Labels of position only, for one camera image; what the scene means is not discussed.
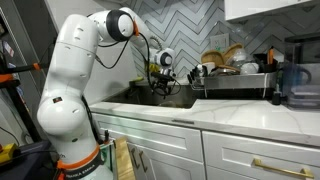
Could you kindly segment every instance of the white cabinet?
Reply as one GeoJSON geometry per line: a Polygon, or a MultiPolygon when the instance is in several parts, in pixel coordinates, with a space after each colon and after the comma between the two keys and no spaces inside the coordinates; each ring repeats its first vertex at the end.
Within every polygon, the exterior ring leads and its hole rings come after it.
{"type": "Polygon", "coordinates": [[[103,114],[92,116],[102,135],[108,130],[111,137],[125,135],[130,143],[203,162],[199,130],[103,114]]]}
{"type": "Polygon", "coordinates": [[[203,132],[203,145],[208,175],[212,167],[243,178],[296,180],[307,179],[304,169],[320,179],[320,149],[212,132],[203,132]]]}
{"type": "Polygon", "coordinates": [[[205,180],[203,163],[142,146],[136,147],[148,180],[205,180]]]}
{"type": "Polygon", "coordinates": [[[226,20],[237,20],[244,17],[283,10],[293,5],[317,3],[318,0],[225,0],[226,20]]]}
{"type": "Polygon", "coordinates": [[[205,180],[201,132],[93,113],[101,136],[126,136],[137,180],[205,180]]]}

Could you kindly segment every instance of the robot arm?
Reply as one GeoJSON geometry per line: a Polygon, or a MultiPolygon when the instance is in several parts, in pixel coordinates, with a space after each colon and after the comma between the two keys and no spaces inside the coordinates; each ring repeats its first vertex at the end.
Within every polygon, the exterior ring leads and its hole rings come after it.
{"type": "MultiPolygon", "coordinates": [[[[70,179],[112,179],[112,173],[101,165],[100,148],[81,97],[100,42],[130,40],[144,54],[148,53],[144,39],[138,34],[133,36],[138,29],[150,39],[149,29],[142,20],[124,8],[95,13],[89,18],[70,15],[60,30],[37,117],[60,154],[58,168],[64,169],[70,179]]],[[[163,69],[170,69],[173,59],[171,50],[153,56],[154,62],[165,64],[163,69]]]]}
{"type": "Polygon", "coordinates": [[[160,66],[160,72],[151,73],[151,76],[156,79],[153,83],[149,81],[151,89],[162,96],[171,94],[172,89],[168,87],[168,82],[174,81],[172,64],[175,59],[175,51],[170,48],[164,50],[147,48],[145,39],[150,44],[152,36],[149,28],[135,12],[125,7],[120,10],[98,12],[89,18],[96,23],[101,42],[114,43],[130,40],[144,57],[148,57],[149,51],[150,63],[160,66]]]}

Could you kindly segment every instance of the cabinet drawer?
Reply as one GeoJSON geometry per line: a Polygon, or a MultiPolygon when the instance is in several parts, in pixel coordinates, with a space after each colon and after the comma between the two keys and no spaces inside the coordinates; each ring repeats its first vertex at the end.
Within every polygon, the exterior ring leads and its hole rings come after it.
{"type": "Polygon", "coordinates": [[[319,149],[211,132],[203,132],[203,141],[205,161],[212,167],[266,180],[306,179],[293,174],[306,169],[312,172],[314,179],[320,179],[319,149]],[[254,159],[266,167],[261,167],[254,159]]]}
{"type": "Polygon", "coordinates": [[[232,172],[207,166],[208,180],[255,180],[232,172]]]}
{"type": "Polygon", "coordinates": [[[127,136],[130,143],[203,162],[199,130],[139,121],[129,118],[92,114],[100,134],[127,136]]]}

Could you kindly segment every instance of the kitchen sink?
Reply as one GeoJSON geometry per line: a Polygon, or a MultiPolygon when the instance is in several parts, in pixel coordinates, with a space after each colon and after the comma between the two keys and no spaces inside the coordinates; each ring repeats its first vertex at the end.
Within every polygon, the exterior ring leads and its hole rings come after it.
{"type": "Polygon", "coordinates": [[[149,86],[134,86],[109,97],[104,102],[190,109],[196,99],[190,85],[181,85],[179,93],[165,98],[156,93],[152,94],[149,86]]]}

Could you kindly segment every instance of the cup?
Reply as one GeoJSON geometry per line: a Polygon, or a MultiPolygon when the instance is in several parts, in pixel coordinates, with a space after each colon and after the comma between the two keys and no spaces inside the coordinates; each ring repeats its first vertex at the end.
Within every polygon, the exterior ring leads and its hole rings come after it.
{"type": "Polygon", "coordinates": [[[203,63],[202,65],[207,67],[208,74],[210,74],[212,69],[216,67],[216,64],[214,62],[206,62],[206,63],[203,63]]]}

